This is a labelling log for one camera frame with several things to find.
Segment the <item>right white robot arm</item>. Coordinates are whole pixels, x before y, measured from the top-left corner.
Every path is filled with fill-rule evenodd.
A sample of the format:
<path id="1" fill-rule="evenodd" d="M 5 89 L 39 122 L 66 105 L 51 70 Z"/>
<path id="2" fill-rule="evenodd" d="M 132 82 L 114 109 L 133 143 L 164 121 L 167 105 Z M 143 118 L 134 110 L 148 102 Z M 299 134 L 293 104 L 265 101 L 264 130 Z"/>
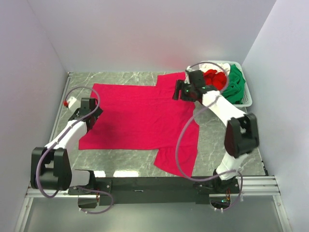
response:
<path id="1" fill-rule="evenodd" d="M 197 115 L 210 109 L 225 125 L 225 155 L 213 176 L 205 178 L 205 181 L 213 179 L 214 191 L 224 192 L 229 187 L 228 180 L 239 174 L 243 160 L 259 146 L 256 116 L 238 109 L 214 86 L 207 85 L 201 70 L 185 70 L 185 79 L 176 82 L 173 99 L 198 101 L 203 108 Z"/>

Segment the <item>magenta pink t-shirt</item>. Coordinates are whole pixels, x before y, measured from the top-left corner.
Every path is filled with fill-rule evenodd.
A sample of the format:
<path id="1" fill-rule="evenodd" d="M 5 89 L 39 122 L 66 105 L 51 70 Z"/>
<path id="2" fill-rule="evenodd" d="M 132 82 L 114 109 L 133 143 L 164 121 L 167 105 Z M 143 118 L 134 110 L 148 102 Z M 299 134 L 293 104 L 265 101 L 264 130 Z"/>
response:
<path id="1" fill-rule="evenodd" d="M 185 126 L 195 104 L 175 101 L 182 72 L 160 75 L 155 86 L 94 84 L 91 97 L 103 110 L 93 128 L 79 140 L 80 150 L 157 150 L 154 164 L 170 174 L 192 175 L 199 125 Z"/>

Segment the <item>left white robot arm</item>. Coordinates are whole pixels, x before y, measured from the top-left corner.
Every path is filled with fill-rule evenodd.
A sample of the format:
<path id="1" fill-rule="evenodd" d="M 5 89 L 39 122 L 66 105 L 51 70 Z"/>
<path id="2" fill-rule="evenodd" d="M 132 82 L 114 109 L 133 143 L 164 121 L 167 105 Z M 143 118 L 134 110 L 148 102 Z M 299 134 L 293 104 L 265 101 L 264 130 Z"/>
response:
<path id="1" fill-rule="evenodd" d="M 36 147 L 31 154 L 30 185 L 34 189 L 67 190 L 72 186 L 69 153 L 74 145 L 94 126 L 103 110 L 95 98 L 82 98 L 75 108 L 71 98 L 65 104 L 73 110 L 60 134 L 44 147 Z"/>

